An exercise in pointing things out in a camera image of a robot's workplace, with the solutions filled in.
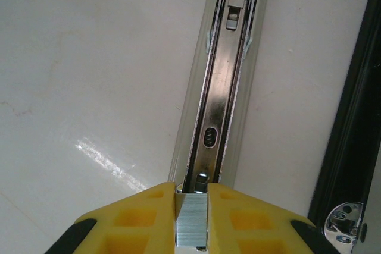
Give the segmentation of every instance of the white countertop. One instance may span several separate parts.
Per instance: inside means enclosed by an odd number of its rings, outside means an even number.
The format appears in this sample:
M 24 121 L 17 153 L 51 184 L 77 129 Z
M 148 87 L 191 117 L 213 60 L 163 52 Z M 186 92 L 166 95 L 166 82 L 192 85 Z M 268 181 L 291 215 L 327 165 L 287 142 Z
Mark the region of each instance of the white countertop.
M 268 0 L 235 189 L 306 215 L 367 0 Z M 0 252 L 166 181 L 205 0 L 0 0 Z

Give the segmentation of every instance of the chrome hinge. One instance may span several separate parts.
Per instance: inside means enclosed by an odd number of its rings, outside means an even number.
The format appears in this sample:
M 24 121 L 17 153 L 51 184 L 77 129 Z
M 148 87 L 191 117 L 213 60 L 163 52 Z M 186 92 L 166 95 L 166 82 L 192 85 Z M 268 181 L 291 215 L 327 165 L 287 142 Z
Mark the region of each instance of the chrome hinge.
M 357 242 L 363 204 L 343 203 L 328 215 L 324 235 L 341 254 L 351 254 Z

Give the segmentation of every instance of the yellow plastic tool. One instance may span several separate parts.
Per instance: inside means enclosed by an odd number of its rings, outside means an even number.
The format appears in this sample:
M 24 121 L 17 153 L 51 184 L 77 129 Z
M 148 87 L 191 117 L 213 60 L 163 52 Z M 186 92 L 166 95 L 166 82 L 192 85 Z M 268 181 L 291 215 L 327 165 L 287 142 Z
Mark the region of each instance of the yellow plastic tool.
M 159 184 L 88 212 L 46 254 L 172 254 L 174 190 L 174 183 Z M 208 185 L 210 254 L 338 253 L 312 250 L 316 249 L 312 244 L 330 249 L 315 229 L 305 217 L 218 183 Z

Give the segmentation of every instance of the metal tab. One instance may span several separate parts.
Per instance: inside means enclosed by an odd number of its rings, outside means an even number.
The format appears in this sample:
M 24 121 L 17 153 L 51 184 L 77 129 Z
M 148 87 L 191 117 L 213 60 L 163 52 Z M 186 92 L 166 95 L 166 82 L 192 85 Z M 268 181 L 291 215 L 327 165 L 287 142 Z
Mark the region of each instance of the metal tab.
M 176 193 L 176 245 L 206 248 L 208 195 Z

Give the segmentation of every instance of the screw hole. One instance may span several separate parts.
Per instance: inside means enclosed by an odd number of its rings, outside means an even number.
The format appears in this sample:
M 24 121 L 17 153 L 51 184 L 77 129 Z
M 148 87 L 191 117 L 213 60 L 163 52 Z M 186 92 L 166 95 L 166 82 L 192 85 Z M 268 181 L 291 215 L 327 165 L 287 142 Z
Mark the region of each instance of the screw hole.
M 343 211 L 347 214 L 350 214 L 352 212 L 352 208 L 349 205 L 345 205 L 343 207 Z

